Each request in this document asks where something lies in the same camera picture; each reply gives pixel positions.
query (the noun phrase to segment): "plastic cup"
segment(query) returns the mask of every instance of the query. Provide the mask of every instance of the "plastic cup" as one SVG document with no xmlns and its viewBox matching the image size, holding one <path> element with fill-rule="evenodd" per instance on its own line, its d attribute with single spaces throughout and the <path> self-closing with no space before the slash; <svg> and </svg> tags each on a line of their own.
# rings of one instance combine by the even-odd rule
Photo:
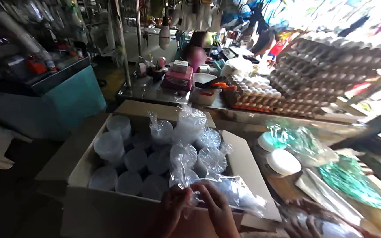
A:
<svg viewBox="0 0 381 238">
<path fill-rule="evenodd" d="M 147 150 L 151 147 L 151 135 L 144 132 L 136 133 L 132 137 L 132 144 L 134 148 Z"/>
<path fill-rule="evenodd" d="M 221 137 L 220 134 L 211 128 L 207 128 L 202 132 L 198 139 L 196 140 L 196 146 L 199 149 L 205 148 L 205 147 L 215 147 L 218 148 L 221 143 Z"/>
<path fill-rule="evenodd" d="M 131 149 L 124 157 L 126 168 L 132 172 L 143 172 L 146 167 L 146 152 L 143 149 Z"/>
<path fill-rule="evenodd" d="M 89 180 L 88 188 L 112 191 L 116 186 L 117 172 L 108 165 L 95 170 Z"/>
<path fill-rule="evenodd" d="M 221 174 L 227 167 L 225 155 L 217 148 L 206 147 L 199 151 L 198 170 Z"/>
<path fill-rule="evenodd" d="M 197 158 L 198 153 L 196 152 L 195 147 L 190 144 L 185 146 L 181 144 L 175 144 L 170 150 L 170 162 L 172 169 L 177 168 L 178 165 L 183 165 L 188 169 L 193 169 Z M 179 163 L 179 159 L 185 161 L 185 164 Z"/>
<path fill-rule="evenodd" d="M 159 175 L 148 176 L 142 185 L 142 196 L 160 201 L 164 192 L 168 190 L 168 182 Z"/>
<path fill-rule="evenodd" d="M 142 178 L 137 172 L 126 171 L 117 179 L 116 192 L 136 196 L 140 193 L 143 184 Z"/>
<path fill-rule="evenodd" d="M 117 131 L 104 132 L 93 144 L 93 149 L 101 159 L 118 162 L 124 155 L 121 133 Z"/>
<path fill-rule="evenodd" d="M 170 163 L 169 154 L 154 152 L 148 157 L 148 170 L 155 175 L 162 175 L 167 172 Z"/>
<path fill-rule="evenodd" d="M 112 116 L 107 122 L 107 129 L 109 131 L 120 131 L 126 144 L 132 137 L 132 127 L 130 126 L 130 120 L 127 116 Z"/>
<path fill-rule="evenodd" d="M 181 172 L 183 169 L 176 169 L 171 172 L 170 179 L 168 180 L 168 186 L 172 187 L 175 184 L 183 184 L 188 186 L 196 181 L 198 181 L 198 175 L 191 169 L 184 170 L 185 172 Z"/>
</svg>

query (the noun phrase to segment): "white container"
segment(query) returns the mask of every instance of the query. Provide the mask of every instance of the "white container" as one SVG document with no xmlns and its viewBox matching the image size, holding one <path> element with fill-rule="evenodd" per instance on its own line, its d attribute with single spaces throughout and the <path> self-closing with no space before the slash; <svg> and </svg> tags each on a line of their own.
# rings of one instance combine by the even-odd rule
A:
<svg viewBox="0 0 381 238">
<path fill-rule="evenodd" d="M 130 120 L 127 116 L 112 116 L 107 122 L 107 129 L 109 131 L 119 130 L 123 138 L 124 144 L 129 144 L 132 138 L 132 128 L 130 127 Z"/>
<path fill-rule="evenodd" d="M 284 149 L 275 149 L 267 155 L 265 167 L 277 177 L 293 175 L 301 170 L 301 164 L 291 153 Z"/>
<path fill-rule="evenodd" d="M 159 175 L 148 176 L 142 185 L 142 196 L 160 201 L 164 192 L 168 190 L 168 182 Z"/>
<path fill-rule="evenodd" d="M 155 175 L 162 175 L 168 171 L 170 156 L 163 152 L 154 152 L 149 155 L 147 166 L 148 170 Z"/>
<path fill-rule="evenodd" d="M 152 145 L 152 138 L 149 133 L 139 132 L 132 137 L 133 147 L 136 149 L 147 150 Z"/>
<path fill-rule="evenodd" d="M 126 171 L 122 173 L 116 182 L 116 192 L 130 195 L 138 195 L 144 182 L 137 172 Z"/>
<path fill-rule="evenodd" d="M 110 166 L 104 166 L 95 170 L 89 180 L 88 188 L 112 191 L 116 186 L 117 172 Z"/>
<path fill-rule="evenodd" d="M 126 168 L 132 172 L 143 172 L 146 168 L 147 156 L 143 149 L 131 149 L 124 157 Z"/>
<path fill-rule="evenodd" d="M 103 160 L 112 164 L 121 163 L 124 144 L 119 131 L 104 132 L 93 144 L 93 149 Z"/>
</svg>

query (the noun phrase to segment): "metal counter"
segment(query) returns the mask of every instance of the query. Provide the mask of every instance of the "metal counter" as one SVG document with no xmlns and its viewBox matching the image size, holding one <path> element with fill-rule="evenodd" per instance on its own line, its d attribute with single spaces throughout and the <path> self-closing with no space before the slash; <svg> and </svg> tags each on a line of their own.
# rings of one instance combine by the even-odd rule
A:
<svg viewBox="0 0 381 238">
<path fill-rule="evenodd" d="M 165 89 L 161 87 L 162 81 L 153 82 L 152 77 L 131 79 L 130 88 L 123 85 L 116 95 L 116 101 L 121 104 L 124 100 L 135 100 L 163 104 L 168 106 L 179 106 L 188 104 L 190 92 Z"/>
</svg>

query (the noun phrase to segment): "finger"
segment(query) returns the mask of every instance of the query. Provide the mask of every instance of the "finger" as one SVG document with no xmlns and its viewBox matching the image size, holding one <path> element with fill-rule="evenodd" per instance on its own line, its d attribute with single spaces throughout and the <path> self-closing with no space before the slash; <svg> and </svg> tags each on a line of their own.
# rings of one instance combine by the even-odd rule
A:
<svg viewBox="0 0 381 238">
<path fill-rule="evenodd" d="M 308 216 L 306 220 L 306 227 L 308 227 L 308 230 L 311 232 L 313 238 L 321 238 L 320 231 L 316 228 L 314 222 L 314 216 Z"/>
<path fill-rule="evenodd" d="M 218 209 L 219 207 L 215 204 L 213 198 L 209 194 L 207 188 L 200 183 L 194 183 L 190 186 L 194 191 L 198 191 L 201 193 L 202 200 L 205 204 L 207 204 L 209 209 Z"/>
<path fill-rule="evenodd" d="M 283 228 L 286 231 L 286 233 L 290 236 L 290 238 L 301 238 L 301 236 L 295 231 L 293 226 L 290 224 L 290 221 L 288 219 L 284 219 L 283 224 Z"/>
<path fill-rule="evenodd" d="M 213 198 L 213 201 L 219 208 L 229 207 L 226 197 L 221 194 L 221 192 L 210 181 L 199 181 L 197 183 L 202 184 L 207 188 L 209 194 Z"/>
<path fill-rule="evenodd" d="M 292 227 L 298 232 L 298 234 L 301 236 L 301 237 L 304 237 L 304 238 L 312 238 L 312 236 L 310 235 L 310 233 L 308 231 L 306 231 L 301 223 L 299 222 L 299 219 L 294 217 L 290 220 L 290 224 L 292 225 Z"/>
</svg>

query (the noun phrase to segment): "egg tray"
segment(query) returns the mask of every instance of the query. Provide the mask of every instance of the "egg tray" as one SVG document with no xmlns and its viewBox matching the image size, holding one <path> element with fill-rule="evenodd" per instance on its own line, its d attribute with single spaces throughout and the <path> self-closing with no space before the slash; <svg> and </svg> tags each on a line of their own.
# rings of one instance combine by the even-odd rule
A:
<svg viewBox="0 0 381 238">
<path fill-rule="evenodd" d="M 307 57 L 316 65 L 324 62 L 381 68 L 381 48 L 363 42 L 347 41 L 344 38 L 304 39 L 301 37 L 294 40 L 291 48 L 302 54 L 300 57 Z"/>
<path fill-rule="evenodd" d="M 258 111 L 258 112 L 264 112 L 264 113 L 272 113 L 272 114 L 283 114 L 287 116 L 298 116 L 298 117 L 304 117 L 304 118 L 311 118 L 314 117 L 316 114 L 320 113 L 319 107 L 311 107 L 306 108 L 309 111 L 301 111 L 297 109 L 291 109 L 291 108 L 297 108 L 298 106 L 302 105 L 286 105 L 288 108 L 282 108 L 279 105 L 276 106 L 268 106 L 268 105 L 261 105 L 256 103 L 248 103 L 248 102 L 241 102 L 237 101 L 235 95 L 231 92 L 222 92 L 223 95 L 225 95 L 226 102 L 230 108 L 235 109 L 242 109 L 242 110 L 250 110 L 250 111 Z"/>
</svg>

